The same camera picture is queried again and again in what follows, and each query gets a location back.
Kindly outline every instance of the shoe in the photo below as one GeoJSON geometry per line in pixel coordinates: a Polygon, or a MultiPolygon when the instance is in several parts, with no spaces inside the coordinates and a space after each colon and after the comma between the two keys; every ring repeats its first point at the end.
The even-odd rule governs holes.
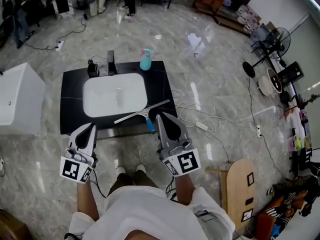
{"type": "Polygon", "coordinates": [[[120,174],[127,174],[125,168],[119,166],[116,170],[116,177],[118,177],[120,174]]]}
{"type": "Polygon", "coordinates": [[[146,167],[141,163],[136,167],[135,171],[143,171],[145,175],[147,174],[146,167]]]}
{"type": "Polygon", "coordinates": [[[123,17],[123,19],[128,21],[131,20],[134,16],[136,16],[135,13],[128,13],[126,16],[123,17]]]}
{"type": "Polygon", "coordinates": [[[32,37],[32,35],[33,35],[34,33],[35,33],[35,31],[32,30],[32,31],[30,32],[30,35],[28,35],[28,36],[25,38],[25,40],[26,40],[26,41],[29,40],[30,37],[32,37]]]}
{"type": "Polygon", "coordinates": [[[119,8],[119,11],[125,11],[125,10],[127,10],[127,9],[129,9],[129,6],[124,5],[124,6],[121,6],[121,7],[119,8]]]}
{"type": "Polygon", "coordinates": [[[20,49],[23,44],[24,44],[24,43],[23,43],[21,40],[19,40],[19,44],[17,45],[16,48],[17,48],[17,49],[20,49]]]}
{"type": "Polygon", "coordinates": [[[105,6],[99,8],[98,14],[102,14],[105,10],[106,10],[106,7],[105,7],[105,6]]]}

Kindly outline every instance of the sink basin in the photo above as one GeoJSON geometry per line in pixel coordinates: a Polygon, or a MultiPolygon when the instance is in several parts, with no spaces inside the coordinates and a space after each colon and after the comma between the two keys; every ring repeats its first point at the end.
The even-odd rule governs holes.
{"type": "Polygon", "coordinates": [[[134,113],[147,102],[144,78],[137,73],[93,77],[83,85],[83,110],[91,118],[134,113]]]}
{"type": "Polygon", "coordinates": [[[40,130],[45,82],[28,63],[0,76],[0,134],[36,134],[40,130]]]}

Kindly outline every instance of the standing fan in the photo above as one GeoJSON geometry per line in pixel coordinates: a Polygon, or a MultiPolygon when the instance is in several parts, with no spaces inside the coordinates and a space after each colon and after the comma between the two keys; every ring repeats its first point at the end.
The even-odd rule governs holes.
{"type": "Polygon", "coordinates": [[[248,62],[244,62],[242,64],[245,73],[251,78],[256,76],[254,67],[263,62],[267,57],[277,59],[288,51],[291,43],[291,37],[288,30],[283,27],[278,27],[272,30],[264,41],[258,42],[263,49],[265,54],[264,57],[254,65],[251,65],[248,62]]]}

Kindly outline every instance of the gray tile floor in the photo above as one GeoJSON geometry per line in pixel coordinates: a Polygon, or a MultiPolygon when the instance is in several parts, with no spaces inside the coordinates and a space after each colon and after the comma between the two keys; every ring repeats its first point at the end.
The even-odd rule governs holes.
{"type": "MultiPolygon", "coordinates": [[[[164,6],[146,4],[137,7],[137,16],[132,21],[123,21],[122,16],[114,3],[108,4],[103,14],[85,22],[84,32],[65,38],[59,54],[26,46],[17,50],[11,39],[0,51],[1,66],[5,69],[28,62],[46,83],[40,133],[0,136],[0,153],[6,169],[5,177],[0,179],[1,207],[24,221],[36,239],[62,239],[76,211],[76,184],[59,176],[60,156],[68,143],[68,139],[60,136],[60,92],[63,72],[86,67],[87,62],[62,55],[89,58],[95,54],[106,56],[108,50],[114,50],[115,60],[120,63],[138,61],[141,48],[152,49],[154,59],[164,61],[171,88],[181,91],[181,101],[186,105],[199,103],[207,112],[234,122],[252,120],[249,78],[242,62],[254,63],[258,58],[251,54],[247,37],[220,27],[209,16],[182,5],[172,4],[166,10],[164,6]]],[[[63,20],[43,19],[29,44],[40,48],[56,45],[58,37],[83,29],[81,17],[79,14],[63,20]]],[[[95,60],[105,61],[99,57],[95,60]]],[[[257,75],[263,74],[266,68],[264,64],[258,66],[257,75]]],[[[291,126],[279,119],[279,98],[263,96],[255,81],[251,81],[250,90],[252,110],[261,125],[261,133],[276,165],[289,177],[286,139],[291,126]]],[[[173,91],[173,95],[178,103],[178,93],[173,91]]],[[[193,122],[203,118],[202,113],[187,109],[181,115],[193,122]]],[[[213,126],[217,120],[208,119],[207,123],[213,126]]],[[[252,122],[240,124],[254,129],[252,122]]],[[[219,175],[205,172],[205,167],[227,168],[226,152],[217,138],[207,137],[202,130],[192,127],[189,133],[199,149],[202,163],[202,169],[191,177],[219,203],[219,175]]],[[[281,178],[263,139],[231,123],[221,124],[216,136],[231,160],[249,158],[253,161],[256,211],[260,210],[270,200],[266,196],[267,188],[281,178]]],[[[157,146],[157,136],[151,134],[98,141],[96,171],[101,190],[107,193],[115,181],[117,161],[130,172],[137,164],[145,164],[148,175],[165,189],[171,176],[156,155],[157,146]]],[[[95,186],[92,188],[101,211],[103,198],[95,186]]]]}

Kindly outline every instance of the black faucet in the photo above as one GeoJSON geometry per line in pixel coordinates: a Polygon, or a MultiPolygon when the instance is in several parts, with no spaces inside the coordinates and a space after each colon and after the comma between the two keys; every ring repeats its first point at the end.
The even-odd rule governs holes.
{"type": "Polygon", "coordinates": [[[108,75],[114,76],[117,74],[116,64],[115,64],[115,51],[108,50],[106,53],[106,62],[108,63],[108,75]]]}

